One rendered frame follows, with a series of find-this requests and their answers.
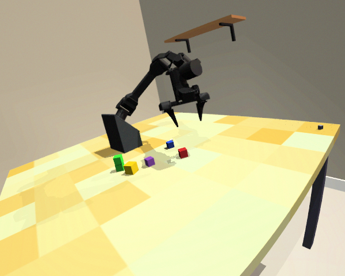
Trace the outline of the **green block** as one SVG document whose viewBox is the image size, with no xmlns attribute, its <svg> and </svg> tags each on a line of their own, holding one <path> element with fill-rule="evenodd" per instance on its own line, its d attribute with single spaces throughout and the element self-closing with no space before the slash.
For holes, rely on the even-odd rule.
<svg viewBox="0 0 345 276">
<path fill-rule="evenodd" d="M 113 161 L 114 161 L 114 164 L 115 164 L 115 166 L 116 165 L 119 165 L 119 164 L 122 164 L 123 163 L 123 157 L 122 157 L 122 154 L 119 154 L 119 155 L 115 155 L 114 157 L 113 157 Z"/>
<path fill-rule="evenodd" d="M 122 164 L 119 164 L 119 165 L 116 165 L 115 168 L 116 168 L 116 171 L 124 171 L 124 162 Z"/>
</svg>

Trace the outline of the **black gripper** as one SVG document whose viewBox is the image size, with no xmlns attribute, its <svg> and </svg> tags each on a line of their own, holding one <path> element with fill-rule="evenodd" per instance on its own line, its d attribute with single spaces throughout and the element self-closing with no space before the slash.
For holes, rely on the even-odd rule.
<svg viewBox="0 0 345 276">
<path fill-rule="evenodd" d="M 183 87 L 185 87 L 185 84 L 187 84 L 187 81 L 173 84 L 172 88 L 174 91 L 174 95 L 176 92 L 176 86 L 180 86 L 180 88 L 183 88 Z M 210 95 L 207 92 L 195 95 L 195 99 L 190 100 L 188 102 L 183 102 L 183 101 L 179 102 L 179 101 L 181 101 L 181 99 L 177 100 L 176 95 L 175 95 L 175 100 L 176 100 L 175 102 L 170 102 L 170 101 L 162 102 L 159 104 L 159 110 L 160 111 L 164 110 L 164 112 L 167 112 L 167 114 L 172 118 L 175 125 L 178 127 L 178 123 L 177 123 L 177 119 L 176 119 L 175 114 L 174 114 L 174 110 L 171 108 L 172 106 L 183 105 L 183 104 L 188 104 L 188 103 L 197 101 L 196 105 L 197 105 L 198 115 L 199 115 L 200 121 L 202 121 L 202 110 L 203 110 L 204 104 L 207 102 L 206 101 L 207 99 L 210 99 Z"/>
</svg>

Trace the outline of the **purple block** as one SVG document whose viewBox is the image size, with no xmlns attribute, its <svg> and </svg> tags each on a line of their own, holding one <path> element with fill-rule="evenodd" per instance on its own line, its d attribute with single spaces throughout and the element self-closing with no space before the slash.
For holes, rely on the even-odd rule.
<svg viewBox="0 0 345 276">
<path fill-rule="evenodd" d="M 148 167 L 151 167 L 151 166 L 155 165 L 154 158 L 151 157 L 151 156 L 145 158 L 144 162 L 145 162 L 145 165 L 148 166 Z"/>
</svg>

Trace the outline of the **red block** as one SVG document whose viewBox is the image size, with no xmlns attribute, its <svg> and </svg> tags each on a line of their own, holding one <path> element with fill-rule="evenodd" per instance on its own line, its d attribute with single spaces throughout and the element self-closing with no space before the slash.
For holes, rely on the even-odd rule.
<svg viewBox="0 0 345 276">
<path fill-rule="evenodd" d="M 187 149 L 185 147 L 178 149 L 178 153 L 180 158 L 188 157 Z"/>
</svg>

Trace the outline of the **yellow block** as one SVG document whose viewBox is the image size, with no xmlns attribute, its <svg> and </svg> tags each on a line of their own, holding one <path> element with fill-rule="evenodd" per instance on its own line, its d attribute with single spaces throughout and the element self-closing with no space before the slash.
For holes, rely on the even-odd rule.
<svg viewBox="0 0 345 276">
<path fill-rule="evenodd" d="M 126 174 L 134 175 L 138 170 L 137 162 L 128 161 L 124 166 Z"/>
</svg>

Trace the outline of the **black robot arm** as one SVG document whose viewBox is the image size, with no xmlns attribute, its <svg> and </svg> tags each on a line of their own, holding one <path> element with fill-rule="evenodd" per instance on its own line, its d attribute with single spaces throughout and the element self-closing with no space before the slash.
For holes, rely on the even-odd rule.
<svg viewBox="0 0 345 276">
<path fill-rule="evenodd" d="M 165 58 L 171 62 L 169 65 L 165 60 L 163 60 Z M 176 67 L 170 68 L 172 63 Z M 201 61 L 198 58 L 190 60 L 184 53 L 175 54 L 171 51 L 156 55 L 150 64 L 150 69 L 146 76 L 141 80 L 132 93 L 126 94 L 126 96 L 123 97 L 116 105 L 116 109 L 118 109 L 116 115 L 124 121 L 127 116 L 131 116 L 138 105 L 138 98 L 143 94 L 155 77 L 162 75 L 164 72 L 166 72 L 166 75 L 170 75 L 172 85 L 186 80 L 188 81 L 189 79 L 202 74 Z M 181 99 L 183 102 L 188 102 L 190 100 L 194 100 L 197 94 L 200 94 L 198 85 L 189 87 L 187 83 L 183 88 L 176 86 L 175 95 L 177 100 Z"/>
</svg>

